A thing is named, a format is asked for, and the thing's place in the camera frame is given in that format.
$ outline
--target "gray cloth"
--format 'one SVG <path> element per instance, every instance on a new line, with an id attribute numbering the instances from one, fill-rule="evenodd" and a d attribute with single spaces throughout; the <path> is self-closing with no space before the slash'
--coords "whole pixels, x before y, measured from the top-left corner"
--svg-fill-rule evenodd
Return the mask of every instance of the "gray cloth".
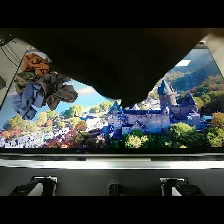
<path id="1" fill-rule="evenodd" d="M 12 101 L 14 110 L 22 116 L 24 120 L 32 120 L 37 111 L 32 105 L 41 108 L 45 105 L 44 91 L 37 82 L 27 84 L 22 95 L 16 95 Z"/>

